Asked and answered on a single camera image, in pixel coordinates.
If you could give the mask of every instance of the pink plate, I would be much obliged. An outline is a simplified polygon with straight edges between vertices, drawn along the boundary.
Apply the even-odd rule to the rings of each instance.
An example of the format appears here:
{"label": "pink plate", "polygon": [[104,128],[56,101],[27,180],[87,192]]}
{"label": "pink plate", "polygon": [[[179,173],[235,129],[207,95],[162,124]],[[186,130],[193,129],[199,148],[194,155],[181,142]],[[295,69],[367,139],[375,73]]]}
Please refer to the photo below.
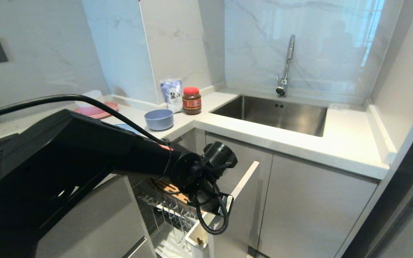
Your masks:
{"label": "pink plate", "polygon": [[[119,109],[119,106],[117,105],[117,103],[114,103],[114,102],[105,102],[105,105],[112,108],[115,111],[117,111]],[[110,116],[110,114],[108,112],[105,112],[105,111],[103,111],[100,108],[97,108],[95,106],[76,108],[74,111],[79,113],[79,114],[90,116],[93,119],[102,119],[102,118],[105,118],[107,116]]]}

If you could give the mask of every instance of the red jar lid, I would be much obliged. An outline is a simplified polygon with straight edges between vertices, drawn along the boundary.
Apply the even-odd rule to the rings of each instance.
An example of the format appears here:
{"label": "red jar lid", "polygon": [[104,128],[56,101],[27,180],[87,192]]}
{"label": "red jar lid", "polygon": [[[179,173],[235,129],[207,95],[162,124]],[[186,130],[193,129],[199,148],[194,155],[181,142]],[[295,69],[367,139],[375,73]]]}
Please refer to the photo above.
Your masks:
{"label": "red jar lid", "polygon": [[196,94],[198,94],[200,91],[199,91],[199,89],[198,89],[197,87],[186,87],[186,88],[184,88],[184,89],[182,90],[182,92],[183,92],[184,94],[187,94],[187,95],[196,95]]}

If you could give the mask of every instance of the dish rack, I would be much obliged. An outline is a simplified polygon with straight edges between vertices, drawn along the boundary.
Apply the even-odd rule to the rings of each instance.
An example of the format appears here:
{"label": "dish rack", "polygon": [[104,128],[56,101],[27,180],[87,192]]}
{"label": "dish rack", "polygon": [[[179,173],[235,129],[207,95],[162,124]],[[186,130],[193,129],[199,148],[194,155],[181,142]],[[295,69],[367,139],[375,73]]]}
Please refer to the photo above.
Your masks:
{"label": "dish rack", "polygon": [[[165,191],[178,191],[175,186],[166,181],[156,180],[156,183]],[[156,217],[154,212],[158,212],[163,218],[163,223],[157,225],[157,230],[151,234],[157,255],[162,258],[208,257],[208,251],[205,250],[208,244],[207,234],[206,232],[202,234],[197,229],[196,210],[187,204],[188,198],[183,194],[170,195],[156,190],[149,180],[146,180],[142,186],[136,198],[153,207],[154,217]]]}

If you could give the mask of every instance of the marble wall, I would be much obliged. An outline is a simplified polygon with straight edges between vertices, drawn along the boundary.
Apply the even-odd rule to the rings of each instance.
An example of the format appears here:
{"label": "marble wall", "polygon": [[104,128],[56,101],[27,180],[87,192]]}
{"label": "marble wall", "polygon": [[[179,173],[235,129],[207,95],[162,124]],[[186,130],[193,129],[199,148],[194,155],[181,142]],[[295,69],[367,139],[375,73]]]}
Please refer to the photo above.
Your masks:
{"label": "marble wall", "polygon": [[[140,3],[157,84],[182,78],[184,87],[201,89],[224,81],[223,0]],[[157,90],[159,103],[165,102]]]}
{"label": "marble wall", "polygon": [[274,93],[296,36],[289,95],[362,104],[403,0],[225,0],[227,87]]}
{"label": "marble wall", "polygon": [[[45,95],[109,92],[81,0],[0,0],[0,41],[9,59],[0,63],[0,106]],[[0,116],[0,122],[51,108]]]}
{"label": "marble wall", "polygon": [[111,92],[158,104],[139,2],[82,2]]}

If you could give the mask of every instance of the white bowl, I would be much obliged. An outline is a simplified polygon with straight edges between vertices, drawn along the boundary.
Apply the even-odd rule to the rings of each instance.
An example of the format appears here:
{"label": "white bowl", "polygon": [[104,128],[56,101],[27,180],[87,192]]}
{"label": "white bowl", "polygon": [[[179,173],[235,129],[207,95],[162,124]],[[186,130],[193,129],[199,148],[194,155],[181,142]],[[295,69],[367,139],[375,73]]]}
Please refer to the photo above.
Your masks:
{"label": "white bowl", "polygon": [[[101,103],[105,103],[105,98],[101,94],[100,90],[91,90],[91,91],[86,92],[82,95],[86,96],[86,97],[89,97],[89,98],[93,98],[94,100],[97,100]],[[89,103],[86,103],[86,102],[83,102],[83,101],[75,101],[74,103],[76,103],[76,105],[79,108],[92,108],[92,107],[94,107],[94,105],[90,105]]]}

